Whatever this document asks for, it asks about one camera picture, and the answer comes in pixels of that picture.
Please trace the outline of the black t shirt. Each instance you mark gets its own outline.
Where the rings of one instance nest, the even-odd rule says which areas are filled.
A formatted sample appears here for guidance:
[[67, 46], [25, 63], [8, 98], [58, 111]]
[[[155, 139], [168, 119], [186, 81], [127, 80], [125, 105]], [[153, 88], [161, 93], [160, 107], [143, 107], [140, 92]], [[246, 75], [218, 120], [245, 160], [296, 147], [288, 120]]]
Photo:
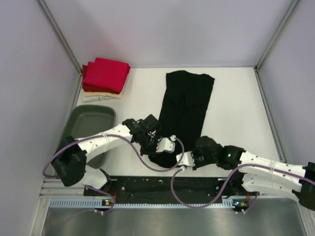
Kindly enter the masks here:
[[184, 70], [166, 74], [166, 91], [159, 115], [163, 138], [175, 135], [191, 151], [201, 136], [215, 79]]

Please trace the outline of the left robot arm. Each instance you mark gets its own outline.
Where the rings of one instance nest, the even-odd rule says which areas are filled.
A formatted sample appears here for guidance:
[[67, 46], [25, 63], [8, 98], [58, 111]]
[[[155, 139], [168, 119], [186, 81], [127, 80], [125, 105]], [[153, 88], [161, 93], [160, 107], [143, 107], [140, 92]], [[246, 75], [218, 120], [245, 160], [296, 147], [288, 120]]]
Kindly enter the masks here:
[[112, 188], [109, 175], [102, 169], [89, 166], [88, 162], [128, 142], [139, 144], [151, 154], [156, 151], [158, 138], [155, 134], [160, 128], [158, 120], [149, 115], [140, 120], [127, 119], [109, 130], [89, 137], [76, 140], [68, 136], [61, 142], [52, 166], [65, 187], [88, 185], [99, 194], [106, 195]]

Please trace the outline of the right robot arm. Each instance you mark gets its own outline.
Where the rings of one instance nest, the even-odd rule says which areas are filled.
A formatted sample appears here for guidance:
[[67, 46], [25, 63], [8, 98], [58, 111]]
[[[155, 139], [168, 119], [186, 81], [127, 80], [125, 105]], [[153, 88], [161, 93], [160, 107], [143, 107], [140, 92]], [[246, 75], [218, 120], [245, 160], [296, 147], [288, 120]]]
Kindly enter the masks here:
[[315, 164], [292, 165], [259, 157], [236, 146], [222, 146], [202, 136], [191, 152], [194, 169], [210, 164], [230, 170], [237, 177], [229, 183], [237, 195], [259, 192], [291, 198], [301, 206], [315, 209]]

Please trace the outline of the grey plastic bin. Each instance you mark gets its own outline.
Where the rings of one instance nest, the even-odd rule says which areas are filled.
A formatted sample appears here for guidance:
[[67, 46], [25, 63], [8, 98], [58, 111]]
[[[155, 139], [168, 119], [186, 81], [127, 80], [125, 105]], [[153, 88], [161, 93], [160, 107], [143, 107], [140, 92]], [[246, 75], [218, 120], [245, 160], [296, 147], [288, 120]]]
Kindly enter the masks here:
[[66, 122], [60, 140], [94, 136], [115, 127], [116, 112], [100, 105], [80, 105], [74, 108]]

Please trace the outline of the folded white t shirt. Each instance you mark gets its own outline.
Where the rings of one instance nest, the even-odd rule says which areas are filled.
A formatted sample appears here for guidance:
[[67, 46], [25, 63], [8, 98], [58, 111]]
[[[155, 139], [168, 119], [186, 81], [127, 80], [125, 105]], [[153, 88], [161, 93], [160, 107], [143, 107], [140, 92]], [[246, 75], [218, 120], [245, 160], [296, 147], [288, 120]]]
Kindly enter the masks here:
[[109, 96], [92, 96], [92, 97], [84, 97], [82, 96], [83, 103], [95, 102], [95, 101], [104, 101], [104, 100], [111, 100], [115, 99], [114, 97]]

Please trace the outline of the folded red t shirt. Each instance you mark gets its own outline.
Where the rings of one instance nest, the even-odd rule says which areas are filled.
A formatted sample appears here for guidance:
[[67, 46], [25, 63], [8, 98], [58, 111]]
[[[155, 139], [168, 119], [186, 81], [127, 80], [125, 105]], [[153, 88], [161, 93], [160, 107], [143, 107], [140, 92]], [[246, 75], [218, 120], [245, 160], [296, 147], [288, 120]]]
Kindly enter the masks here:
[[83, 65], [83, 84], [85, 92], [122, 92], [130, 65], [126, 62], [96, 58], [93, 62]]

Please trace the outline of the folded beige t shirt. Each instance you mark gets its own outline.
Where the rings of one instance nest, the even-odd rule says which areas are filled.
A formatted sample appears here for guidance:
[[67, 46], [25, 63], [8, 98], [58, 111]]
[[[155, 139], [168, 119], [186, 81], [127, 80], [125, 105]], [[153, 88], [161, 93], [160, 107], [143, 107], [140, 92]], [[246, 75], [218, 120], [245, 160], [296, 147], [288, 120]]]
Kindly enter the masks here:
[[121, 99], [122, 98], [122, 93], [115, 94], [115, 93], [108, 93], [108, 92], [87, 92], [84, 91], [83, 95], [85, 97], [109, 97], [109, 98], [116, 98], [116, 99]]

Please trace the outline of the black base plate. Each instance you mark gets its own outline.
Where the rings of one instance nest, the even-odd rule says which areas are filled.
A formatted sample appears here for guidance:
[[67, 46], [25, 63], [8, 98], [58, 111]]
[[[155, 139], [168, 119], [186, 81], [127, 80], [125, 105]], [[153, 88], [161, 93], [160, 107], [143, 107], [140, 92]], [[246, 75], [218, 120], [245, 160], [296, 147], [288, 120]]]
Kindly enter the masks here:
[[[224, 179], [215, 177], [176, 177], [173, 187], [186, 204], [205, 204], [220, 191]], [[115, 176], [101, 191], [114, 196], [116, 203], [175, 204], [171, 177]]]

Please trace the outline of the right aluminium frame post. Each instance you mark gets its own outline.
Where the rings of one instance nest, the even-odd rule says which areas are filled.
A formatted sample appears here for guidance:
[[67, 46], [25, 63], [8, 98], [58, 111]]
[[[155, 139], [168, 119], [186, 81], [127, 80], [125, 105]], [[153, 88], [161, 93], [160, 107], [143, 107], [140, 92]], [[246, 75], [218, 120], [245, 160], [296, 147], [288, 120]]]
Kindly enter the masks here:
[[272, 53], [278, 40], [280, 39], [281, 35], [283, 34], [286, 26], [289, 24], [291, 18], [295, 14], [295, 11], [297, 10], [300, 2], [301, 2], [300, 0], [292, 0], [290, 2], [290, 5], [289, 5], [288, 9], [286, 10], [284, 16], [282, 17], [279, 25], [277, 26], [275, 33], [271, 37], [266, 49], [264, 50], [263, 54], [261, 55], [256, 66], [254, 67], [256, 72], [258, 72], [262, 68], [262, 66], [264, 65], [264, 63], [266, 62], [266, 60], [268, 59], [268, 57]]

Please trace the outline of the aluminium frame post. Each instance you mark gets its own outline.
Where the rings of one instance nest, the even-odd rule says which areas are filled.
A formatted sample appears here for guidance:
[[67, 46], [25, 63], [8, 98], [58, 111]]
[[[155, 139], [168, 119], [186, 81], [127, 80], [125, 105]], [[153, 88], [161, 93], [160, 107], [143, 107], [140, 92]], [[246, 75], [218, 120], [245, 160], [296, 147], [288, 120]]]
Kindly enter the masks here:
[[78, 60], [76, 59], [73, 51], [70, 48], [70, 45], [68, 44], [64, 34], [62, 33], [57, 21], [55, 20], [49, 6], [47, 5], [46, 1], [44, 0], [36, 0], [38, 6], [40, 7], [40, 9], [42, 10], [45, 18], [47, 19], [48, 23], [50, 24], [53, 32], [55, 33], [58, 41], [60, 42], [63, 50], [65, 51], [66, 55], [68, 56], [71, 64], [74, 66], [75, 70], [81, 74], [82, 73], [82, 69], [81, 66], [78, 62]]
[[271, 37], [266, 49], [264, 50], [263, 54], [261, 55], [256, 66], [254, 67], [256, 72], [258, 72], [262, 68], [262, 66], [264, 65], [264, 63], [266, 62], [266, 60], [268, 59], [268, 57], [272, 53], [278, 40], [280, 39], [281, 35], [283, 34], [286, 26], [289, 24], [291, 18], [295, 14], [295, 11], [297, 10], [300, 2], [301, 2], [300, 0], [292, 0], [290, 2], [290, 5], [289, 5], [288, 9], [286, 10], [284, 16], [282, 17], [279, 25], [277, 26], [275, 33]]

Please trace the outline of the aluminium front rail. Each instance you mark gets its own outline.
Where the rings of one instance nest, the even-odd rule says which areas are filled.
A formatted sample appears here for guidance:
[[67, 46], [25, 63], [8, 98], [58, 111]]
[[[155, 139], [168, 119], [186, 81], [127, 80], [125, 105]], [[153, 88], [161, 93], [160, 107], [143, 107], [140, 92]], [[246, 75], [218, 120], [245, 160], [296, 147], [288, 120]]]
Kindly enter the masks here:
[[45, 179], [40, 191], [41, 197], [70, 198], [81, 197], [84, 193], [84, 186], [75, 184], [65, 187], [59, 179]]

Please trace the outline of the left aluminium frame post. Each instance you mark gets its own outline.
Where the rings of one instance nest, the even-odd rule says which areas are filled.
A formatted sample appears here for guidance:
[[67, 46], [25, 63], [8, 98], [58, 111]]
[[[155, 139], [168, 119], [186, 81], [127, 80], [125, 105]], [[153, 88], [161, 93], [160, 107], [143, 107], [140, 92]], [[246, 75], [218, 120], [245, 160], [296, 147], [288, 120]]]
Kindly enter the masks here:
[[82, 73], [82, 69], [81, 66], [78, 62], [78, 60], [76, 59], [73, 51], [70, 48], [70, 45], [68, 44], [64, 34], [62, 33], [57, 21], [55, 20], [49, 6], [47, 5], [46, 1], [44, 0], [36, 0], [38, 6], [40, 7], [40, 9], [42, 10], [45, 18], [47, 19], [48, 23], [50, 24], [53, 32], [55, 33], [58, 41], [60, 42], [63, 50], [65, 51], [66, 55], [68, 56], [71, 64], [74, 66], [75, 70], [81, 74]]

